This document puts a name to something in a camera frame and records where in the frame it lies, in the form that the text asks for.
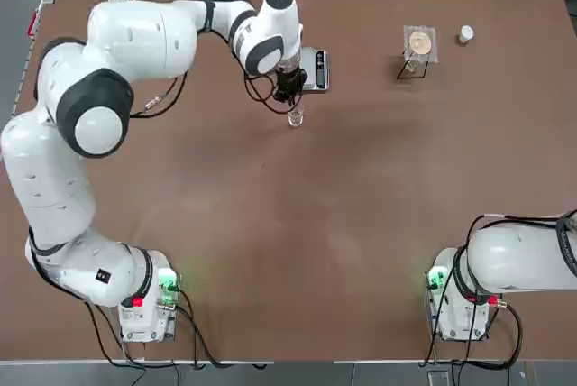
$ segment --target green led light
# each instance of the green led light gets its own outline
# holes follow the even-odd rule
[[[444,266],[434,266],[427,274],[429,287],[431,290],[437,290],[444,286],[444,277],[447,269]]]

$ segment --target transparent container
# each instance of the transparent container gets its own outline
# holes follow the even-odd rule
[[[305,104],[303,100],[301,97],[297,106],[288,113],[288,124],[292,127],[299,127],[303,124],[303,118],[305,117]]]

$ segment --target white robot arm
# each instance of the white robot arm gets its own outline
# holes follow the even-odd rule
[[[142,78],[175,78],[192,65],[197,35],[215,31],[250,75],[272,69],[293,78],[302,25],[295,0],[116,1],[97,5],[87,42],[45,48],[37,106],[2,132],[14,193],[31,228],[30,263],[97,305],[118,305],[127,341],[170,336],[176,273],[158,251],[112,242],[92,227],[96,204],[81,158],[114,153],[128,132],[133,90]]]
[[[468,245],[442,250],[427,278],[443,339],[468,340],[472,328],[472,339],[483,337],[493,295],[577,290],[573,214],[542,220],[487,216],[499,221],[473,233]]]

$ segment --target brown table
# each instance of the brown table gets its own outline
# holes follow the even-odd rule
[[[19,111],[32,107],[42,46],[85,38],[99,1],[43,11]],[[332,81],[307,96],[304,125],[292,130],[252,102],[225,45],[202,36],[176,108],[131,122],[117,154],[87,162],[96,227],[168,255],[220,359],[420,359],[423,272],[442,248],[462,244],[482,212],[575,206],[570,20],[563,0],[298,0],[298,9],[304,44],[330,54]],[[476,37],[460,47],[466,23]],[[398,83],[404,24],[436,27],[440,63]],[[136,84],[137,105],[168,84]],[[101,358],[86,310],[26,263],[26,223],[4,174],[0,194],[0,359]],[[523,358],[577,358],[577,293],[507,300],[524,321]],[[500,317],[472,357],[508,356],[514,329]],[[184,326],[175,344],[138,347],[150,359],[192,358]],[[463,350],[441,345],[440,355]]]

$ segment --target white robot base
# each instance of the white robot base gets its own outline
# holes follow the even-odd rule
[[[180,277],[170,268],[166,256],[148,251],[152,259],[151,287],[130,308],[118,305],[123,340],[132,343],[174,340],[177,324],[177,290]]]
[[[489,303],[477,305],[461,295],[454,283],[454,276],[447,282],[447,277],[453,267],[453,258],[457,253],[456,248],[446,248],[439,253],[435,264],[428,272],[427,294],[430,312],[431,330],[435,327],[438,316],[437,333],[444,340],[477,341],[485,336],[489,319]],[[447,286],[444,301],[441,305],[443,288]],[[472,325],[472,314],[475,309],[475,323]]]

